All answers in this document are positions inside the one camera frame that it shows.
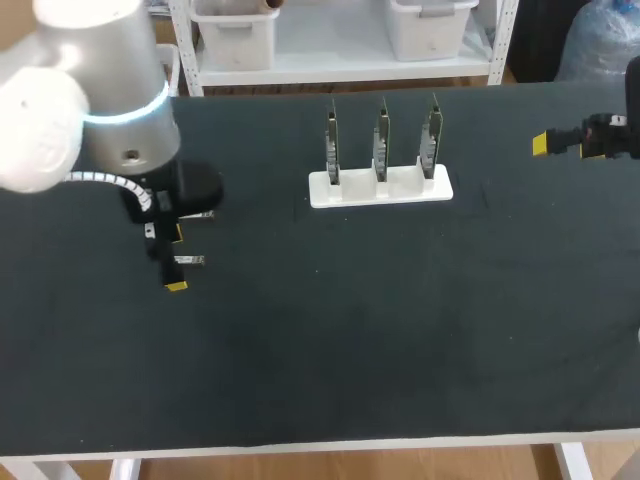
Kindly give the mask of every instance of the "white table frame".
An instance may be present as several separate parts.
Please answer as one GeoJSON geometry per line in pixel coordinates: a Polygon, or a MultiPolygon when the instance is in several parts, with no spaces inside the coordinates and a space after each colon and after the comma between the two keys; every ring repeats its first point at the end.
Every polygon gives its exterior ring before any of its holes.
{"type": "MultiPolygon", "coordinates": [[[[593,480],[581,442],[637,440],[640,429],[598,432],[565,432],[495,435],[485,437],[434,437],[418,439],[358,440],[344,442],[293,443],[260,447],[194,448],[140,452],[78,453],[0,457],[0,463],[17,480],[80,480],[70,461],[113,460],[110,480],[137,480],[142,459],[185,458],[220,455],[249,455],[356,450],[400,450],[444,447],[487,447],[554,444],[563,480],[593,480]]],[[[640,478],[640,452],[618,471],[614,480],[640,478]]]]}

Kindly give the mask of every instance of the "plastic bag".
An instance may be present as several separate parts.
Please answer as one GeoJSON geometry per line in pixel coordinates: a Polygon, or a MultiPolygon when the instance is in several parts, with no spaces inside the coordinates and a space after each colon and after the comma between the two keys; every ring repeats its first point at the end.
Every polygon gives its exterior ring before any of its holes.
{"type": "Polygon", "coordinates": [[[640,9],[629,0],[593,0],[573,20],[556,80],[624,76],[640,55],[640,9]]]}

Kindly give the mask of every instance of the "yellow tag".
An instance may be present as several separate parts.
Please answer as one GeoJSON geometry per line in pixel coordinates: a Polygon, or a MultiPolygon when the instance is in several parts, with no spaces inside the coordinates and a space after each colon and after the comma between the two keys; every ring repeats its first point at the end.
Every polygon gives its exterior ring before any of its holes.
{"type": "Polygon", "coordinates": [[[186,290],[189,288],[187,282],[178,282],[178,283],[170,283],[169,285],[165,285],[170,292],[179,292],[180,290],[186,290]]]}
{"type": "Polygon", "coordinates": [[[547,155],[547,132],[541,133],[533,139],[533,156],[547,155]]]}

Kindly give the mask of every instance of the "white holder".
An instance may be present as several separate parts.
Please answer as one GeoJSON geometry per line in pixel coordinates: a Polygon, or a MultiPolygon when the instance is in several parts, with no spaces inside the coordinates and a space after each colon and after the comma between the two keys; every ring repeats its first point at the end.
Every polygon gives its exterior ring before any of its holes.
{"type": "Polygon", "coordinates": [[[340,170],[340,185],[331,185],[326,171],[309,175],[309,199],[313,208],[441,202],[452,198],[447,167],[436,165],[433,180],[425,180],[420,157],[415,165],[389,167],[386,182],[378,182],[373,166],[340,170]]]}

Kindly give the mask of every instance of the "yellow connector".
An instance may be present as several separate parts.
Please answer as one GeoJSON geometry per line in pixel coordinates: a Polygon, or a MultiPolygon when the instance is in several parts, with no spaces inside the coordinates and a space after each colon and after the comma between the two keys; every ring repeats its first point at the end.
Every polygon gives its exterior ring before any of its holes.
{"type": "Polygon", "coordinates": [[[187,282],[178,282],[178,283],[170,283],[169,285],[165,285],[169,289],[170,292],[179,292],[181,290],[186,290],[189,288],[187,282]]]}
{"type": "Polygon", "coordinates": [[[547,132],[544,132],[533,139],[533,156],[540,157],[542,155],[547,155],[548,153],[547,132]]]}
{"type": "Polygon", "coordinates": [[[179,223],[176,223],[176,229],[178,230],[178,240],[173,243],[182,243],[184,242],[184,236],[182,235],[182,227],[179,223]]]}

